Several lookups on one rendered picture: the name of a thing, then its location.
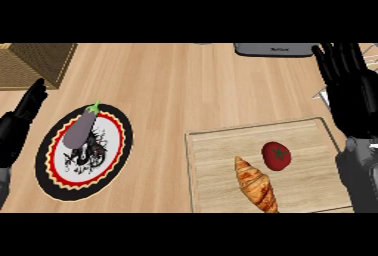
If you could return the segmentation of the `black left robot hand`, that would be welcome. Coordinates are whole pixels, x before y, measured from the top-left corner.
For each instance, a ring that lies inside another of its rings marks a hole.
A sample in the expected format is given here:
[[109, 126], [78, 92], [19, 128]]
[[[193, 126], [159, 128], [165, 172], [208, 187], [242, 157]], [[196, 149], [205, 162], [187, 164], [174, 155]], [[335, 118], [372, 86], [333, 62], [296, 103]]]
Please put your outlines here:
[[44, 79], [39, 78], [28, 88], [14, 110], [0, 117], [0, 168], [8, 168], [17, 159], [45, 98]]

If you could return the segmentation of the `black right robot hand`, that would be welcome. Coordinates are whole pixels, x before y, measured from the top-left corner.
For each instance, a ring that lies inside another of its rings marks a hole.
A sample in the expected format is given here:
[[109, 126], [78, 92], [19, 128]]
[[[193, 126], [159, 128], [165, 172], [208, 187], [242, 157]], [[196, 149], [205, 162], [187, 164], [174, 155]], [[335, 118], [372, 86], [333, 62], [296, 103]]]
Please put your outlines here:
[[347, 137], [378, 137], [378, 73], [364, 63], [357, 43], [311, 47], [333, 123]]

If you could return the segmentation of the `red tomato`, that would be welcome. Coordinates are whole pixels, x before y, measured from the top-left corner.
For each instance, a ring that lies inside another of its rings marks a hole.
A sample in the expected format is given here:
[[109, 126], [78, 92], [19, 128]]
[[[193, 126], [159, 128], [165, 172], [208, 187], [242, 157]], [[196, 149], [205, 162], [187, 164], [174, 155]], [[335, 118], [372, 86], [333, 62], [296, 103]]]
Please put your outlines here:
[[267, 142], [261, 148], [262, 160], [267, 168], [282, 171], [290, 164], [290, 152], [277, 142]]

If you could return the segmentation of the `purple eggplant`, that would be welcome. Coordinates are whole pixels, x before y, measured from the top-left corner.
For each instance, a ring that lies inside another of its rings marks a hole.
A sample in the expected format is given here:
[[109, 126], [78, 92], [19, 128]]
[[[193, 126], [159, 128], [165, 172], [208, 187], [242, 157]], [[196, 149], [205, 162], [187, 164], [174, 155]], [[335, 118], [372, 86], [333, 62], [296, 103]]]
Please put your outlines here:
[[96, 103], [85, 108], [82, 115], [65, 133], [63, 145], [69, 149], [78, 149], [85, 143], [98, 113], [98, 103], [100, 101], [96, 101]]

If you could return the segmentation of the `round black red white plate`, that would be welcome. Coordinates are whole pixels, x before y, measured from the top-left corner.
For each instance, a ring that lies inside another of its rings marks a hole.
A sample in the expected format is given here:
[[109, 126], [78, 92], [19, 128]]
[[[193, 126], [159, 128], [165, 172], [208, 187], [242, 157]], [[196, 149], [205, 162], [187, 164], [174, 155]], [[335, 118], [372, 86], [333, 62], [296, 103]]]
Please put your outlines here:
[[78, 149], [69, 149], [63, 138], [87, 105], [67, 113], [50, 128], [35, 155], [35, 179], [44, 193], [59, 201], [91, 197], [110, 184], [132, 147], [132, 128], [124, 112], [98, 104], [88, 137]]

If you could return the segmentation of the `brown wicker basket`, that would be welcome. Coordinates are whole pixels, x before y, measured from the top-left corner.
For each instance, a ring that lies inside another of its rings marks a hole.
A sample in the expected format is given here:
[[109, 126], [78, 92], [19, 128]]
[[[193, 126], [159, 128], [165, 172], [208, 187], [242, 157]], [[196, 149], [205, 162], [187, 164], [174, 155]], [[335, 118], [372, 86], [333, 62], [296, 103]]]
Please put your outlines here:
[[0, 91], [26, 90], [42, 78], [57, 90], [76, 43], [0, 43]]

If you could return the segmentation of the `dark grey flat appliance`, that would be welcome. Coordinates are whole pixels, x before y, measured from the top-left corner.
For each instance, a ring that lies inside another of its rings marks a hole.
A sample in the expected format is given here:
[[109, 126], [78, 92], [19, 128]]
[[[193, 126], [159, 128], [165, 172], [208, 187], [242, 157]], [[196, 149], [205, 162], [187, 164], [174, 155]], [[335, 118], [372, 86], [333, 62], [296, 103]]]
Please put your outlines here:
[[234, 53], [249, 57], [310, 57], [317, 43], [234, 43]]

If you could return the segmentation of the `golden brown croissant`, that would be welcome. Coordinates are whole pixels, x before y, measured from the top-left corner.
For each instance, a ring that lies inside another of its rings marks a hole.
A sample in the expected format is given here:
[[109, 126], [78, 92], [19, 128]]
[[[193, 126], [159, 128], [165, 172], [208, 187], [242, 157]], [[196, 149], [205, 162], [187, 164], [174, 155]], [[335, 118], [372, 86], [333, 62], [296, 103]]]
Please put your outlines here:
[[277, 201], [268, 176], [239, 156], [234, 157], [234, 172], [239, 189], [249, 202], [264, 213], [277, 213]]

